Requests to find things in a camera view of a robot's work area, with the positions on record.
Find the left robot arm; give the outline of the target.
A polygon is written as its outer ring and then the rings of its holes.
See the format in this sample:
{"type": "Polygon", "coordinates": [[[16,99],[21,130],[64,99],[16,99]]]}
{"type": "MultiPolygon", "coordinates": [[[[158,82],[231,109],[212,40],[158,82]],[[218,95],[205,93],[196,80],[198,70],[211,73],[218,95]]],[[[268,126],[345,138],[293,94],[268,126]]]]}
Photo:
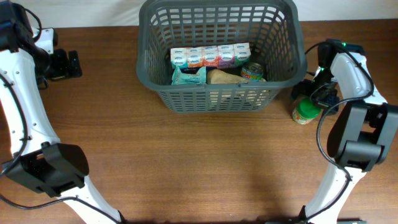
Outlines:
{"type": "Polygon", "coordinates": [[[12,154],[1,175],[47,194],[51,204],[66,203],[86,223],[124,223],[90,180],[81,147],[62,143],[50,124],[40,91],[82,70],[78,53],[58,48],[52,28],[32,27],[33,16],[20,4],[1,2],[1,104],[12,154]]]}

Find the small tin can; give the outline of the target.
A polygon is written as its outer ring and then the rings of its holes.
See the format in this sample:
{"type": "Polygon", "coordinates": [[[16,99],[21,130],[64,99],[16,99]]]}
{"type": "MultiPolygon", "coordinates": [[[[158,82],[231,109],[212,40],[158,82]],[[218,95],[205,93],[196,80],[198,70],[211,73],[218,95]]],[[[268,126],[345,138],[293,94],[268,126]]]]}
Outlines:
{"type": "Polygon", "coordinates": [[[255,62],[246,62],[241,69],[241,76],[252,81],[259,81],[263,74],[263,66],[255,62]]]}

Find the multipack of tissue packets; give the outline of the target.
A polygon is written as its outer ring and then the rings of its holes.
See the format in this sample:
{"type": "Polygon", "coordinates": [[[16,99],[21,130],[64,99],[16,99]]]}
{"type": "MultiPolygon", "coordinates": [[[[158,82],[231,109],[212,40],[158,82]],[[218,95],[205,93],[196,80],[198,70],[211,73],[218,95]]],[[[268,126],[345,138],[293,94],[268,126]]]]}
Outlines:
{"type": "Polygon", "coordinates": [[[249,43],[181,47],[170,50],[173,68],[236,68],[251,58],[249,43]]]}

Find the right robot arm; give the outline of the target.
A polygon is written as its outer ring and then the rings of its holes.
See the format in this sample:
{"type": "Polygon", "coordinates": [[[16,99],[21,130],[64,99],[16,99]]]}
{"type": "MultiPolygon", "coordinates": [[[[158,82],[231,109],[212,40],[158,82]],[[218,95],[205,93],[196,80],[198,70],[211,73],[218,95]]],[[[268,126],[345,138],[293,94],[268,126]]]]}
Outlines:
{"type": "Polygon", "coordinates": [[[296,222],[338,223],[356,184],[385,161],[397,131],[397,107],[377,90],[362,46],[327,39],[314,48],[318,68],[312,80],[293,87],[291,97],[302,97],[293,118],[303,123],[312,118],[310,110],[321,112],[315,138],[328,168],[296,222]]]}

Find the green lid jar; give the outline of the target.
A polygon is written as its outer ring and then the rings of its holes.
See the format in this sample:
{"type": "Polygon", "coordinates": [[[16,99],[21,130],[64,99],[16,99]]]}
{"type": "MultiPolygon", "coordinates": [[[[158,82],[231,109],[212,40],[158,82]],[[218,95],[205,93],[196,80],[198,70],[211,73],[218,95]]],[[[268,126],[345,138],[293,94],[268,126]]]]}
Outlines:
{"type": "Polygon", "coordinates": [[[303,98],[292,112],[293,120],[298,124],[308,124],[314,120],[321,112],[309,98],[303,98]]]}

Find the grey plastic shopping basket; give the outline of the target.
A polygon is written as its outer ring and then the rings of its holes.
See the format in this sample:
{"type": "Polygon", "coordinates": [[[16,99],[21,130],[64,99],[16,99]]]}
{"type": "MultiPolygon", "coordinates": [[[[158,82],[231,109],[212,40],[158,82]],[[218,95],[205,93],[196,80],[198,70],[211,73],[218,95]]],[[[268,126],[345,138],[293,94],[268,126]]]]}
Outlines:
{"type": "Polygon", "coordinates": [[[292,0],[149,0],[139,11],[136,74],[176,113],[257,111],[307,71],[292,0]],[[261,82],[173,85],[170,50],[247,42],[264,67],[261,82]]]}

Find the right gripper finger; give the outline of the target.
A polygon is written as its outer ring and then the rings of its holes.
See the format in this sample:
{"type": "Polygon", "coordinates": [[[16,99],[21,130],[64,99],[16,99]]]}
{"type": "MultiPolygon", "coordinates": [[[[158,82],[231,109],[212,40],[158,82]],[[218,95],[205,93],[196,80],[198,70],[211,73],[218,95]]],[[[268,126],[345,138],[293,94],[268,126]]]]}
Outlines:
{"type": "Polygon", "coordinates": [[[313,92],[312,81],[304,79],[295,86],[293,86],[290,97],[291,99],[296,100],[299,96],[309,97],[312,92],[313,92]]]}
{"type": "MultiPolygon", "coordinates": [[[[337,95],[328,95],[325,99],[324,102],[326,103],[326,107],[328,108],[329,106],[333,106],[337,104],[340,101],[340,98],[337,95]]],[[[339,106],[334,107],[327,115],[328,116],[333,116],[336,115],[339,111],[339,106]]]]}

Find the brown paper pouch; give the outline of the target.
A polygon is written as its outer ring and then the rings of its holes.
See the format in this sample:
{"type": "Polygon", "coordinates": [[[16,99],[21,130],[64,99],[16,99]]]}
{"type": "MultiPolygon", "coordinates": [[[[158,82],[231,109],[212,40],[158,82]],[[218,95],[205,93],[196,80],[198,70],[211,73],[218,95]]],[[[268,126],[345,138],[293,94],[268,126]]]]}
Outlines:
{"type": "MultiPolygon", "coordinates": [[[[266,82],[264,78],[261,78],[259,81],[252,81],[248,80],[246,78],[243,78],[238,75],[233,75],[230,73],[226,73],[222,70],[219,69],[214,69],[211,70],[207,73],[207,84],[213,85],[213,84],[239,84],[239,83],[247,83],[247,82],[266,82]]],[[[248,91],[248,96],[246,99],[243,98],[245,96],[245,91],[237,91],[235,97],[233,98],[233,103],[232,104],[239,104],[241,101],[243,102],[249,102],[253,104],[261,104],[262,101],[266,100],[265,93],[268,92],[268,90],[262,91],[258,99],[256,98],[256,92],[255,91],[248,91]]],[[[231,91],[227,91],[224,94],[221,94],[221,99],[220,99],[220,104],[222,103],[230,103],[231,100],[231,91]]],[[[217,105],[218,102],[218,96],[219,92],[218,91],[211,91],[210,92],[210,102],[209,105],[217,105]]]]}

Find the teal snack wrapper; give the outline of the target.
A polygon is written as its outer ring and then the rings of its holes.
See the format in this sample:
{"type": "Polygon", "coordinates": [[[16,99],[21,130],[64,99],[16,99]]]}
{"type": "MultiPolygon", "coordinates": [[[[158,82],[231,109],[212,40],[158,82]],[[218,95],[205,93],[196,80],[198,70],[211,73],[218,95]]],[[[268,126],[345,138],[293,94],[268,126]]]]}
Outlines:
{"type": "Polygon", "coordinates": [[[206,83],[206,67],[200,67],[196,73],[184,73],[176,67],[172,75],[172,85],[202,85],[206,83]]]}

